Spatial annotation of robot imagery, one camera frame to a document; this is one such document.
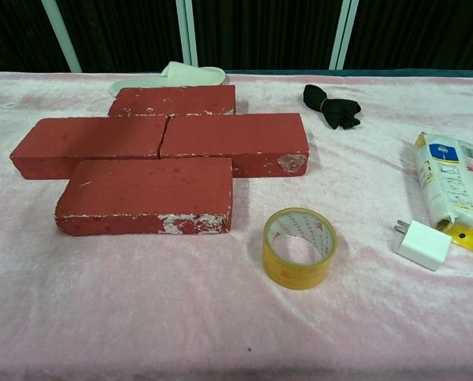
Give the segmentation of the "red brick with edges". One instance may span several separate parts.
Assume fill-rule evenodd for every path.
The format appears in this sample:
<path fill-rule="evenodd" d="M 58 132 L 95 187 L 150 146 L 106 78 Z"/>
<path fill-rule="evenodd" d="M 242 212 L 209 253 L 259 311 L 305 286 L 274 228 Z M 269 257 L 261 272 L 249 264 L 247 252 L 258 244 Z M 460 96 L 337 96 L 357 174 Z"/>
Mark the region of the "red brick with edges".
<path fill-rule="evenodd" d="M 157 159 L 167 117 L 39 120 L 10 153 L 25 179 L 68 179 L 84 160 Z"/>

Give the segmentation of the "red brick with chipped corner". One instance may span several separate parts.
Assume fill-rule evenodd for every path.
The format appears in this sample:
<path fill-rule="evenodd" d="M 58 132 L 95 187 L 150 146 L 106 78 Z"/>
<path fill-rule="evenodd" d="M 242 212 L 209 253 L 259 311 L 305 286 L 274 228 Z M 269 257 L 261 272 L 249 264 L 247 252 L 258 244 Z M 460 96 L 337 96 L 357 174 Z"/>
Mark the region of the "red brick with chipped corner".
<path fill-rule="evenodd" d="M 162 158 L 230 158 L 238 178 L 302 176 L 309 155 L 299 114 L 173 117 L 160 148 Z"/>

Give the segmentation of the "red brick with scuffed rim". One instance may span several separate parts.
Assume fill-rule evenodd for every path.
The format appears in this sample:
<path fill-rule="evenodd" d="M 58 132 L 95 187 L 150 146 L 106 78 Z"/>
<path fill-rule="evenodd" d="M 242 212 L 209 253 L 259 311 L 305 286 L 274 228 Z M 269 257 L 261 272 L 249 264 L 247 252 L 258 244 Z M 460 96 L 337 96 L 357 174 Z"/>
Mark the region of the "red brick with scuffed rim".
<path fill-rule="evenodd" d="M 234 85 L 121 89 L 110 117 L 228 115 L 236 108 Z"/>

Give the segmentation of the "yellow packing tape roll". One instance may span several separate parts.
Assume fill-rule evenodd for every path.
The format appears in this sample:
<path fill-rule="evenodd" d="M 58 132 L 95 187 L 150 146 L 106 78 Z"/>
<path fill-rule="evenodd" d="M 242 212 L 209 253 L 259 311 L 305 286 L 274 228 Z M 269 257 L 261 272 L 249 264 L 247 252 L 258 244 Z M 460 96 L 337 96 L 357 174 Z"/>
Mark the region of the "yellow packing tape roll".
<path fill-rule="evenodd" d="M 279 246 L 290 238 L 309 243 L 317 253 L 316 260 L 300 263 L 280 253 Z M 298 207 L 279 210 L 267 219 L 263 227 L 263 269 L 282 287 L 307 290 L 325 279 L 337 245 L 336 231 L 324 216 Z"/>

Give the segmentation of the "black rolled socks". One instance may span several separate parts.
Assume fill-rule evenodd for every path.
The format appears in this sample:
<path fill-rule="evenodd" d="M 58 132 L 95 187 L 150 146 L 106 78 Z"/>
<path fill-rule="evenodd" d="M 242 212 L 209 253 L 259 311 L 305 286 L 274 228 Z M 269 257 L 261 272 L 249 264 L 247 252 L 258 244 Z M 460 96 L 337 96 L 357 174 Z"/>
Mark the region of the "black rolled socks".
<path fill-rule="evenodd" d="M 313 84 L 305 85 L 302 98 L 308 108 L 324 115 L 332 129 L 352 129 L 360 124 L 356 115 L 361 107 L 356 101 L 329 98 L 325 91 Z"/>

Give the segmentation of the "white slipper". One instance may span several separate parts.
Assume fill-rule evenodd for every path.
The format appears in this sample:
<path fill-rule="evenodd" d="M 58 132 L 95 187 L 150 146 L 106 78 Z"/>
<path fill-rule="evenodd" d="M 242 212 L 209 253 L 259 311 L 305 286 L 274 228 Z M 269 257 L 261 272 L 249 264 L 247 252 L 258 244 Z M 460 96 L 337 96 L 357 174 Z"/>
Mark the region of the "white slipper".
<path fill-rule="evenodd" d="M 158 75 L 115 82 L 110 86 L 109 92 L 115 97 L 124 88 L 216 86 L 225 80 L 226 73 L 219 67 L 195 67 L 170 61 Z"/>

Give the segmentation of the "pink plush blanket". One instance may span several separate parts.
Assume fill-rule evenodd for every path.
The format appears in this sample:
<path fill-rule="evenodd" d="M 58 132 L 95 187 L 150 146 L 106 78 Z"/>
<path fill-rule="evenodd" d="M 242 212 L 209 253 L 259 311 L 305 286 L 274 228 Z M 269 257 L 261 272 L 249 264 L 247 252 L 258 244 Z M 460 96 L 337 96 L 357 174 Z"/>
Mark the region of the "pink plush blanket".
<path fill-rule="evenodd" d="M 473 144 L 473 78 L 230 75 L 239 113 L 299 113 L 302 177 L 237 179 L 231 231 L 68 237 L 62 181 L 10 153 L 42 118 L 103 116 L 115 74 L 0 72 L 0 380 L 473 381 L 473 252 L 435 272 L 398 256 L 397 220 L 428 222 L 413 162 L 422 132 Z M 332 129 L 305 85 L 360 104 Z M 262 265 L 279 210 L 324 216 L 325 279 L 280 286 Z"/>

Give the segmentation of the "black curtain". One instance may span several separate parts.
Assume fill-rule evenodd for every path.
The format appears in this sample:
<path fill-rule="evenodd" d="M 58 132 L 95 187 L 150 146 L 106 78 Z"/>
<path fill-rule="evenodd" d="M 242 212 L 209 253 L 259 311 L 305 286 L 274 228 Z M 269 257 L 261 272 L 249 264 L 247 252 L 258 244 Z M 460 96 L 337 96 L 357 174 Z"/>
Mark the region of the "black curtain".
<path fill-rule="evenodd" d="M 191 0 L 202 66 L 326 69 L 344 0 Z M 175 0 L 55 0 L 85 72 L 183 57 Z M 344 69 L 473 70 L 473 0 L 358 0 Z M 65 72 L 41 0 L 0 0 L 0 71 Z"/>

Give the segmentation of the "white yellow wipes pack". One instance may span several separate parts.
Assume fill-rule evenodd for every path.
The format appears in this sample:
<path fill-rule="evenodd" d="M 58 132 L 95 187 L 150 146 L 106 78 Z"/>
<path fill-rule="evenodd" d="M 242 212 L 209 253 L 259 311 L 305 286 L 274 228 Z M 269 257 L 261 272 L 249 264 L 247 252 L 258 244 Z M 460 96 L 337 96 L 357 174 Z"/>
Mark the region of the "white yellow wipes pack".
<path fill-rule="evenodd" d="M 420 133 L 413 156 L 431 226 L 473 251 L 473 144 Z"/>

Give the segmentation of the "white double frame pole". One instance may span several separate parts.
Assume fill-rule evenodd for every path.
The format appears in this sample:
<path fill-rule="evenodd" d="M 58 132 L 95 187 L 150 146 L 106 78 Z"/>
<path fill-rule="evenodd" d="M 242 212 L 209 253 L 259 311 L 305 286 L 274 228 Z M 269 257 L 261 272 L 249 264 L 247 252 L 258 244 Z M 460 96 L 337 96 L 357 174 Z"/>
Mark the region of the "white double frame pole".
<path fill-rule="evenodd" d="M 193 0 L 175 0 L 183 62 L 197 67 L 198 52 L 194 25 Z"/>
<path fill-rule="evenodd" d="M 343 70 L 360 0 L 342 0 L 329 70 Z"/>

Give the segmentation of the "white usb wall charger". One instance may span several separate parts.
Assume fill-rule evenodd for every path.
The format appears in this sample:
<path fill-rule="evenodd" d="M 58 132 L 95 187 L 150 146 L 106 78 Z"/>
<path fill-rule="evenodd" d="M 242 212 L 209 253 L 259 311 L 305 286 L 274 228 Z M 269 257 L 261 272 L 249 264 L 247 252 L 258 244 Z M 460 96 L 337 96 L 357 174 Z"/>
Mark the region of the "white usb wall charger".
<path fill-rule="evenodd" d="M 430 271 L 437 271 L 445 262 L 451 237 L 418 221 L 397 220 L 394 229 L 403 237 L 396 249 L 400 256 Z"/>

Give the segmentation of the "white slanted frame pole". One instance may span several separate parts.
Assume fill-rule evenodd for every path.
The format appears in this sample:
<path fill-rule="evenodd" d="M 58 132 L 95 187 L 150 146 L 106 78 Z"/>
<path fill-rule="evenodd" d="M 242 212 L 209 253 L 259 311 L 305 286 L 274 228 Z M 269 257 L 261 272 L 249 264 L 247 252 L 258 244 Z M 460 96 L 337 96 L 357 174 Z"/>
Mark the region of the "white slanted frame pole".
<path fill-rule="evenodd" d="M 41 0 L 41 3 L 70 71 L 82 73 L 81 65 L 56 0 Z"/>

